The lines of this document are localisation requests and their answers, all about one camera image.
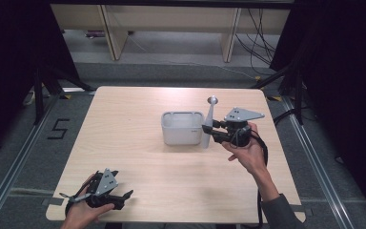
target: wire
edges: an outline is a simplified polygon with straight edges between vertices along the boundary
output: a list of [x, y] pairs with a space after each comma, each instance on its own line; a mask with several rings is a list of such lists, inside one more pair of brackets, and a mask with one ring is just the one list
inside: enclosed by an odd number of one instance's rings
[[254, 27], [256, 28], [257, 34], [260, 36], [260, 38], [263, 41], [264, 44], [264, 48], [268, 49], [268, 47], [270, 47], [270, 49], [275, 51], [275, 48], [269, 44], [269, 42], [266, 41], [266, 39], [264, 39], [264, 32], [263, 32], [263, 23], [262, 23], [262, 19], [263, 19], [263, 9], [259, 9], [259, 27], [257, 26], [257, 24], [254, 21], [254, 17], [252, 16], [251, 10], [248, 9], [248, 13], [252, 18], [252, 21], [254, 22]]
[[[254, 21], [254, 26], [256, 27], [256, 30], [257, 30], [256, 38], [254, 39], [254, 41], [257, 41], [257, 37], [259, 36], [259, 30], [257, 28], [257, 25], [256, 25], [255, 21]], [[251, 65], [252, 65], [252, 68], [253, 68], [253, 56], [252, 56], [252, 54], [251, 54]]]
[[[263, 24], [261, 23], [262, 19], [263, 19], [263, 10], [259, 9], [259, 29], [257, 30], [257, 33], [259, 34], [261, 40], [264, 43], [264, 46], [266, 47], [266, 40], [264, 39], [264, 36], [263, 36]], [[272, 58], [271, 58], [272, 55], [270, 54], [270, 52], [268, 52], [267, 49], [265, 49], [264, 51], [266, 52], [269, 60], [272, 61]]]
[[268, 46], [270, 46], [269, 45], [269, 43], [266, 41], [266, 39], [264, 39], [264, 31], [263, 31], [263, 24], [262, 24], [262, 18], [263, 18], [263, 9], [259, 9], [259, 14], [260, 14], [260, 37], [261, 37], [261, 39], [263, 40], [263, 44], [264, 44], [264, 47], [265, 47], [265, 51], [266, 51], [266, 54], [268, 55], [268, 56], [270, 56], [269, 57], [269, 59], [270, 59], [270, 61], [272, 61], [272, 59], [273, 59], [273, 56], [272, 56], [272, 54], [270, 53], [270, 51], [269, 51], [269, 49], [268, 49]]
[[[301, 109], [310, 109], [310, 107], [302, 107]], [[284, 119], [284, 117], [288, 116], [288, 115], [291, 115], [295, 112], [295, 109], [291, 109], [291, 110], [288, 110], [287, 112], [275, 117], [273, 119], [274, 121], [274, 125], [277, 126], [278, 125], [278, 122], [280, 122], [282, 119]]]
[[[142, 51], [144, 51], [145, 53], [150, 53], [148, 52], [146, 49], [144, 49], [141, 45], [139, 45], [134, 39], [132, 39], [129, 35], [127, 35], [127, 37], [139, 48], [141, 49]], [[171, 63], [171, 64], [176, 64], [176, 65], [196, 65], [196, 66], [206, 66], [206, 67], [217, 67], [219, 69], [222, 69], [224, 71], [227, 71], [227, 72], [231, 72], [231, 73], [238, 73], [238, 74], [242, 74], [242, 75], [245, 75], [246, 77], [249, 77], [251, 79], [254, 79], [256, 80], [256, 78], [254, 76], [250, 76], [246, 73], [243, 73], [243, 72], [238, 72], [238, 71], [234, 71], [234, 70], [230, 70], [230, 69], [227, 69], [227, 68], [224, 68], [224, 67], [221, 67], [221, 66], [217, 66], [217, 65], [206, 65], [206, 64], [198, 64], [198, 63], [194, 63], [194, 62], [175, 62], [175, 61], [171, 61], [171, 60], [159, 60], [159, 59], [154, 59], [154, 58], [151, 58], [151, 60], [157, 62], [157, 63]]]
[[261, 73], [259, 72], [258, 70], [256, 70], [254, 68], [254, 64], [253, 64], [253, 61], [252, 61], [252, 57], [253, 55], [255, 55], [259, 60], [263, 61], [265, 64], [267, 65], [270, 65], [270, 62], [268, 60], [266, 60], [263, 56], [261, 56], [260, 54], [258, 54], [257, 52], [254, 52], [253, 49], [249, 48], [248, 46], [246, 46], [242, 40], [240, 40], [239, 36], [236, 34], [235, 35], [237, 40], [239, 41], [239, 44], [245, 49], [245, 51], [247, 51], [248, 53], [251, 54], [251, 68], [258, 74], [263, 74], [263, 75], [271, 75], [271, 74], [268, 74], [268, 73]]
[[[267, 166], [267, 162], [269, 160], [269, 151], [267, 149], [267, 145], [266, 143], [261, 139], [260, 135], [258, 134], [258, 132], [252, 130], [253, 133], [255, 133], [255, 135], [252, 135], [251, 133], [251, 138], [254, 138], [257, 143], [260, 145], [260, 147], [263, 149], [263, 157], [264, 157], [264, 163]], [[243, 225], [245, 228], [252, 228], [252, 229], [258, 229], [258, 228], [262, 228], [263, 227], [263, 216], [262, 216], [262, 209], [261, 209], [261, 195], [260, 195], [260, 191], [257, 190], [257, 215], [258, 215], [258, 225], [255, 227], [251, 227], [251, 226], [246, 226]]]
[[236, 149], [239, 145], [239, 132], [241, 131], [242, 129], [237, 129], [235, 132], [234, 132], [234, 137], [231, 138], [231, 141], [230, 141], [230, 145], [232, 148]]
[[246, 33], [246, 36], [248, 37], [248, 39], [250, 39], [253, 43], [255, 43], [259, 48], [263, 48], [263, 49], [267, 49], [271, 52], [275, 52], [275, 48], [272, 47], [272, 48], [269, 48], [269, 47], [266, 47], [266, 46], [262, 46], [260, 44], [257, 44], [257, 42], [255, 40], [253, 40], [247, 33]]

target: person's right hand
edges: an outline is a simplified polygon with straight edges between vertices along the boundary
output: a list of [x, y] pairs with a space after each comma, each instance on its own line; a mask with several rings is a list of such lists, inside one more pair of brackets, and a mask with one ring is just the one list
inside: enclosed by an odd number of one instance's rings
[[[251, 122], [248, 122], [248, 124], [251, 127], [252, 135], [258, 136], [257, 126]], [[226, 141], [222, 142], [221, 145], [227, 151], [233, 153], [228, 158], [229, 161], [238, 159], [243, 167], [253, 176], [267, 171], [263, 150], [256, 139], [251, 137], [251, 141], [245, 147], [232, 147], [232, 144]]]
[[[88, 187], [79, 194], [80, 197], [86, 194]], [[91, 208], [85, 200], [76, 202], [72, 205], [70, 211], [61, 226], [61, 229], [83, 229], [87, 227], [91, 222], [99, 221], [99, 216], [109, 212], [114, 208], [113, 203], [105, 204], [98, 208]]]

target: human hand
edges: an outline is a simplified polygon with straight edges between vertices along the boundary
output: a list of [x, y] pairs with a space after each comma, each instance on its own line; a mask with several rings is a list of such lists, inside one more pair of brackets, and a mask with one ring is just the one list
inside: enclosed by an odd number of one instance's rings
[[[86, 194], [89, 186], [80, 193], [80, 197]], [[65, 218], [61, 229], [81, 229], [87, 227], [91, 222], [98, 222], [98, 218], [103, 213], [114, 208], [114, 204], [109, 203], [98, 208], [91, 208], [85, 200], [74, 203]]]
[[[253, 131], [252, 135], [258, 136], [257, 126], [254, 123], [248, 122]], [[230, 142], [222, 142], [221, 145], [233, 153], [228, 160], [233, 161], [238, 159], [246, 170], [254, 177], [254, 180], [259, 189], [260, 195], [264, 201], [269, 201], [279, 197], [279, 193], [273, 180], [267, 170], [264, 159], [264, 152], [257, 140], [251, 137], [249, 144], [245, 147], [232, 147]]]
[[[251, 122], [248, 122], [248, 125], [251, 127], [252, 135], [258, 136], [257, 126]], [[234, 148], [230, 142], [226, 141], [222, 142], [221, 145], [227, 151], [233, 153], [228, 158], [229, 161], [238, 159], [243, 167], [253, 176], [267, 171], [263, 149], [253, 137], [251, 137], [249, 144], [245, 147]]]

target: gray carpet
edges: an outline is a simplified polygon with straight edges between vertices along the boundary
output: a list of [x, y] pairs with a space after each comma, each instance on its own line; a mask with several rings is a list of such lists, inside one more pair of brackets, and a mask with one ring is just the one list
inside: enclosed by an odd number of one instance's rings
[[[164, 86], [205, 88], [249, 88], [254, 79], [240, 73], [233, 73], [217, 67], [204, 66], [159, 66], [159, 65], [112, 65], [76, 64], [81, 79], [94, 87], [116, 86]], [[252, 68], [230, 68], [251, 77], [260, 75]], [[256, 69], [272, 73], [271, 70]], [[64, 87], [73, 87], [66, 81]], [[279, 80], [268, 85], [267, 96], [278, 95]], [[92, 102], [92, 95], [73, 95], [70, 99], [59, 99], [51, 111], [46, 125], [33, 146], [30, 156], [16, 180], [12, 192], [0, 212], [0, 228], [57, 228], [60, 222], [45, 218], [47, 207], [42, 205], [56, 187], [62, 170], [71, 152], [86, 112]], [[269, 101], [273, 117], [285, 112], [282, 102]], [[344, 201], [356, 228], [366, 228], [366, 201], [347, 169], [334, 161], [336, 150], [312, 110], [303, 111], [304, 127], [314, 143], [316, 151], [330, 175], [336, 190]], [[68, 129], [62, 139], [49, 139], [61, 133], [52, 130], [55, 121], [58, 127]], [[15, 120], [2, 139], [0, 149], [0, 181], [22, 147], [34, 121], [34, 108], [26, 107], [16, 115]], [[277, 125], [278, 135], [289, 162], [302, 204], [308, 210], [305, 222], [307, 228], [338, 228], [334, 214], [305, 156], [289, 118]], [[90, 228], [104, 228], [103, 224]]]

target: black curtain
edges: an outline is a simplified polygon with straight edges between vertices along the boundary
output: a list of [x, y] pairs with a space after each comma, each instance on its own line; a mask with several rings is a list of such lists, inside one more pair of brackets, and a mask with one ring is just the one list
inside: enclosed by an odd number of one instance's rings
[[328, 10], [330, 23], [303, 80], [321, 122], [366, 197], [366, 2], [338, 3]]
[[0, 0], [0, 137], [33, 85], [38, 69], [52, 94], [62, 91], [49, 68], [79, 79], [46, 1]]
[[278, 40], [271, 69], [280, 71], [292, 62], [323, 5], [319, 0], [295, 0]]

